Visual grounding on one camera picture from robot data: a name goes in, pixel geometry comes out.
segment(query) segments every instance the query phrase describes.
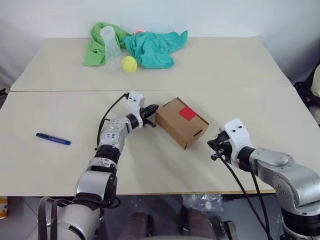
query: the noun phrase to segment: white wall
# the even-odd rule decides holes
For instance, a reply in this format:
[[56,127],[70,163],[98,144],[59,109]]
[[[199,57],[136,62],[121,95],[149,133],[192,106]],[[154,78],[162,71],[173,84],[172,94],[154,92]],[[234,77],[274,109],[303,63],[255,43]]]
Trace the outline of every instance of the white wall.
[[14,81],[41,39],[88,37],[98,21],[129,32],[259,35],[293,81],[319,57],[320,0],[1,0],[0,78],[5,69]]

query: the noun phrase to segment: table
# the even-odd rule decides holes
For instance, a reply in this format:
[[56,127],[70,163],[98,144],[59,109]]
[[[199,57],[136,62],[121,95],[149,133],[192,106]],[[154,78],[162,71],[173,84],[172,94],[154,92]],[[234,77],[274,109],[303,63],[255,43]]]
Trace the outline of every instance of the table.
[[[234,193],[239,187],[226,167],[212,161],[207,141],[239,117],[255,147],[290,154],[320,174],[320,130],[293,87],[142,91],[145,104],[180,97],[210,126],[183,150],[160,126],[135,129],[118,164],[118,194]],[[99,121],[122,91],[10,92],[0,110],[1,196],[72,196],[94,156]],[[127,114],[122,100],[110,117]],[[43,132],[70,146],[36,137]],[[251,176],[235,169],[247,190]],[[259,183],[260,188],[272,192]]]
[[88,39],[47,39],[12,85],[15,92],[291,87],[258,37],[189,38],[170,69],[125,74],[84,66]]

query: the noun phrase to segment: yellow tennis ball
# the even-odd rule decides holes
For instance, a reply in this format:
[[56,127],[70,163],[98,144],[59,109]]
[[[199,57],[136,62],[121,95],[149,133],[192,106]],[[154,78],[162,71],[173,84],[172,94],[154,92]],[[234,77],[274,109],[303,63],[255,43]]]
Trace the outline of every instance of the yellow tennis ball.
[[132,56],[125,56],[122,59],[122,68],[127,73],[133,73],[137,70],[137,61]]

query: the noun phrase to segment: wire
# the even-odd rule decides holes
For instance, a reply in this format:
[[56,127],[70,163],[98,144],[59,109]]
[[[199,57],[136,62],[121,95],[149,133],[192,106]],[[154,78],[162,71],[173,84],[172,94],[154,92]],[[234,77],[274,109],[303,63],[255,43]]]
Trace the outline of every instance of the wire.
[[47,235],[47,218],[46,218],[46,203],[47,201],[53,202],[51,197],[43,197],[39,202],[38,208],[38,240],[48,240]]
[[111,111],[111,109],[121,100],[123,99],[124,97],[127,97],[128,94],[127,93],[124,93],[121,97],[118,98],[117,101],[115,101],[111,107],[109,107],[109,109],[106,111],[106,113],[103,115],[101,121],[100,121],[100,124],[99,124],[99,129],[98,129],[98,134],[96,136],[96,147],[98,148],[99,147],[99,143],[100,143],[100,133],[101,133],[101,130],[102,130],[102,127],[104,126],[104,122],[105,120],[107,121],[110,121],[110,119],[106,118],[106,116],[108,115],[108,113]]
[[265,221],[265,228],[266,228],[266,235],[268,237],[268,240],[271,240],[271,236],[270,236],[270,226],[269,226],[269,219],[268,219],[268,214],[267,214],[267,209],[266,209],[266,205],[265,205],[265,202],[262,198],[262,195],[261,195],[261,192],[260,192],[260,189],[259,189],[259,185],[257,183],[257,179],[256,179],[256,176],[254,174],[254,172],[251,170],[250,171],[251,173],[251,176],[252,176],[252,179],[253,179],[253,182],[254,182],[254,186],[255,186],[255,190],[258,194],[258,197],[259,197],[259,200],[260,200],[260,203],[261,203],[261,207],[262,207],[262,210],[263,210],[263,215],[264,215],[264,221]]
[[58,205],[64,204],[69,205],[70,202],[63,198],[59,198],[53,201],[51,207],[51,228],[50,228],[50,240],[57,240],[58,239]]
[[115,209],[120,206],[120,204],[121,204],[120,199],[118,197],[115,197],[115,199],[118,201],[118,203],[116,205],[108,207],[108,209]]
[[213,150],[215,151],[215,153],[218,155],[218,157],[220,158],[220,160],[221,160],[221,161],[223,162],[223,164],[228,168],[228,170],[230,171],[230,173],[231,173],[232,176],[234,177],[236,183],[237,183],[237,184],[239,185],[239,187],[241,188],[241,190],[242,190],[242,192],[243,192],[243,194],[244,194],[247,202],[249,203],[249,205],[250,205],[250,207],[251,207],[251,209],[252,209],[255,217],[256,217],[257,220],[259,221],[259,223],[260,223],[261,227],[263,228],[263,230],[265,231],[265,233],[268,235],[268,231],[267,231],[264,223],[262,222],[261,218],[259,217],[259,215],[258,215],[255,207],[253,206],[253,204],[252,204],[252,202],[251,202],[251,200],[250,200],[249,195],[247,194],[246,190],[245,190],[244,187],[242,186],[239,178],[237,177],[237,175],[235,174],[235,172],[232,170],[232,168],[229,166],[229,164],[226,162],[226,160],[224,160],[224,159],[222,158],[222,156],[221,156],[221,154],[220,154],[220,152],[219,152],[219,150],[218,150],[217,144],[216,144],[216,143],[213,143],[213,145],[214,145],[214,146],[213,146]]

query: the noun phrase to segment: plastic cup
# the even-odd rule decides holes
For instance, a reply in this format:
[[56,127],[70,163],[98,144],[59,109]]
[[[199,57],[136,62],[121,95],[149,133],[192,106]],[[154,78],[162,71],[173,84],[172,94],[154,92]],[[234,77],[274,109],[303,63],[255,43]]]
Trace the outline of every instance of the plastic cup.
[[120,47],[116,41],[116,33],[112,26],[105,26],[100,30],[100,35],[104,40],[105,62],[109,62],[121,54]]

